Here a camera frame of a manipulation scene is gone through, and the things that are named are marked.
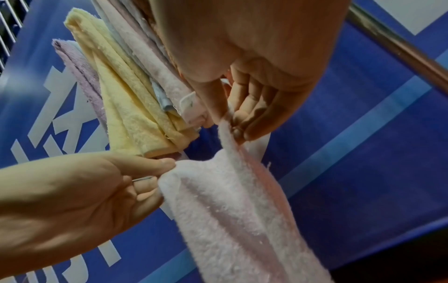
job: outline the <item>metal rack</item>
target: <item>metal rack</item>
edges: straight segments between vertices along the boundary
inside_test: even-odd
[[[31,0],[0,0],[0,74],[11,55]]]

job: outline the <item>pink towel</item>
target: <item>pink towel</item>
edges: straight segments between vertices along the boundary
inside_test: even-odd
[[[166,60],[156,44],[145,35],[119,0],[95,1],[151,77],[163,88],[185,122],[193,127],[210,123],[211,118],[202,101],[196,98],[196,93],[179,78],[174,67]],[[187,103],[182,102],[184,98],[187,98]]]
[[[207,283],[329,283],[277,181],[237,146],[230,125],[209,161],[178,161],[159,188]]]
[[[101,98],[98,73],[90,66],[85,56],[74,43],[54,39],[53,47],[70,72],[75,76],[84,95],[92,104],[100,124],[107,131],[106,114],[103,99]]]

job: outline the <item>light blue stripe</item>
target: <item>light blue stripe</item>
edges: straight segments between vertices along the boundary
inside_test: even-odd
[[[445,68],[448,66],[448,50],[437,58]],[[311,181],[319,177],[342,157],[381,129],[384,125],[403,112],[407,107],[431,90],[431,86],[417,76],[399,87],[377,106],[342,131],[307,160],[293,169],[280,180],[288,198],[300,191]],[[185,249],[140,283],[176,283],[196,265],[189,251]]]
[[[448,66],[448,50],[440,55],[437,61],[446,68]],[[290,198],[303,189],[392,121],[417,99],[429,92],[431,88],[418,76],[413,76],[377,106],[280,179],[279,183],[286,196]]]
[[[139,283],[176,283],[195,268],[195,261],[188,249],[185,249]]]

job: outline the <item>yellow towel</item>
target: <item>yellow towel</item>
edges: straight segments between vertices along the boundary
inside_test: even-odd
[[[65,25],[98,72],[111,150],[154,157],[183,150],[198,137],[178,117],[160,109],[148,77],[102,20],[74,8]]]

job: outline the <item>hand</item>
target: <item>hand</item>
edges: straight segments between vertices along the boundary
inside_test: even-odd
[[[87,252],[163,202],[157,178],[173,159],[73,154],[0,170],[0,278]]]
[[[219,77],[231,66],[234,136],[270,133],[320,79],[350,0],[150,0],[162,41],[207,105],[226,114]]]

